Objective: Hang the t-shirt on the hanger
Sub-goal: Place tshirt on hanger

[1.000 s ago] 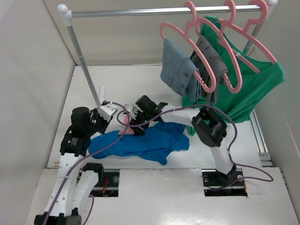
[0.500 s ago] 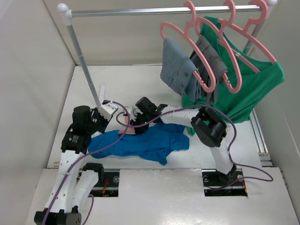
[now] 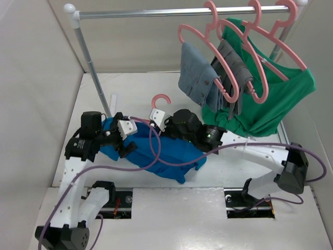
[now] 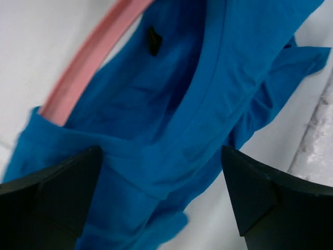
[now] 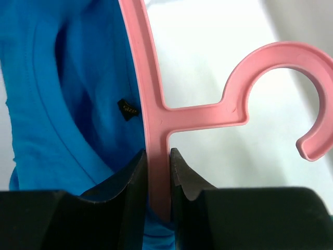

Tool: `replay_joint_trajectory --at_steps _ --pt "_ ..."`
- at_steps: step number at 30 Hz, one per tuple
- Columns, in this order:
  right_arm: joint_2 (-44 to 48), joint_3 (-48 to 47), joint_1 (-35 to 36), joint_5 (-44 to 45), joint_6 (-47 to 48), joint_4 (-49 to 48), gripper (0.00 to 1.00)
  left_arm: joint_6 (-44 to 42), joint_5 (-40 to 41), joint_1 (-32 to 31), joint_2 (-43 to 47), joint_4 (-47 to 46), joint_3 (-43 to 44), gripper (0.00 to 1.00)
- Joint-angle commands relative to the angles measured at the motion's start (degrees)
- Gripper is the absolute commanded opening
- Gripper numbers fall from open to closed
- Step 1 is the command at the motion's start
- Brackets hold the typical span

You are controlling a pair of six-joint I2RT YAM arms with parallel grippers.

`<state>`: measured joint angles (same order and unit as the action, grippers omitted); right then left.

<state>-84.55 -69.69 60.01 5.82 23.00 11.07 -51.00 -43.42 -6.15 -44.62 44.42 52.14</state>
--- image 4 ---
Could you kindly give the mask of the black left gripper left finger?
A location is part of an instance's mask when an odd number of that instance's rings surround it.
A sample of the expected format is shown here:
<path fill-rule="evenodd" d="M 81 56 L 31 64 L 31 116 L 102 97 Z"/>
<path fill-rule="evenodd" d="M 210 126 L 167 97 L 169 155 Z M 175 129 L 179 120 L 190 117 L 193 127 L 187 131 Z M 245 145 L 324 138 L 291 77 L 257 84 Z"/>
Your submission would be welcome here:
<path fill-rule="evenodd" d="M 74 249 L 102 164 L 99 146 L 1 184 L 1 249 Z"/>

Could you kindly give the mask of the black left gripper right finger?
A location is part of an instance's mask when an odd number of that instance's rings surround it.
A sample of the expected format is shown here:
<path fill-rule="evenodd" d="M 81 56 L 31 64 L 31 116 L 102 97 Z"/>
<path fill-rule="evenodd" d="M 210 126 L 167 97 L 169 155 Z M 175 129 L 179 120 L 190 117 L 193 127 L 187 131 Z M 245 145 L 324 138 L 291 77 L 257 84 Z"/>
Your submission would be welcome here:
<path fill-rule="evenodd" d="M 221 163 L 248 249 L 332 249 L 332 188 L 223 146 Z"/>

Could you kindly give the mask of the blue t shirt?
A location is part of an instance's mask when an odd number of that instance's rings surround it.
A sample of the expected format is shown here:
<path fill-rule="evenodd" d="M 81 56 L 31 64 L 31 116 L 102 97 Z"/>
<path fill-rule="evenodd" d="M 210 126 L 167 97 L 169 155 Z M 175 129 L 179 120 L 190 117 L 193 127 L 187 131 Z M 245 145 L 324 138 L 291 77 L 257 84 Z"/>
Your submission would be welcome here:
<path fill-rule="evenodd" d="M 154 1 L 92 78 L 63 127 L 36 110 L 5 181 L 98 145 L 103 164 L 76 249 L 156 249 L 187 224 L 186 206 L 326 64 L 294 33 L 321 1 Z"/>

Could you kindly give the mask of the pink hanger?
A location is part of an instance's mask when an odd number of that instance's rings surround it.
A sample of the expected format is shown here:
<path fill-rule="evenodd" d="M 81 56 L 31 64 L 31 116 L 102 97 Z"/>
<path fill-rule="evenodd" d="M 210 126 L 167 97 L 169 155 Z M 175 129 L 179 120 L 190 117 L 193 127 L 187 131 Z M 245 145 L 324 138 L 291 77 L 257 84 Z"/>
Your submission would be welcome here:
<path fill-rule="evenodd" d="M 152 3 L 152 0 L 120 0 L 108 10 L 65 69 L 47 100 L 39 108 L 40 116 L 64 126 L 91 78 L 120 38 Z"/>

